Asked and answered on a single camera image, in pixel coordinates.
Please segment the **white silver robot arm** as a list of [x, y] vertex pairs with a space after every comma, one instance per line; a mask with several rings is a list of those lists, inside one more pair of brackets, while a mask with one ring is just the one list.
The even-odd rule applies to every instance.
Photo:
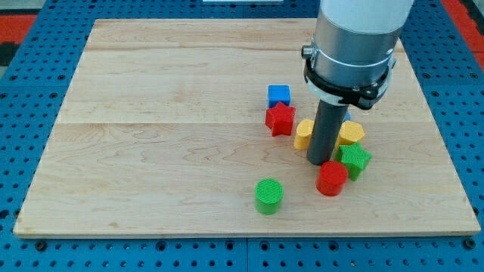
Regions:
[[392, 78], [392, 54], [413, 0], [321, 0], [302, 47], [310, 92], [334, 106], [369, 110]]

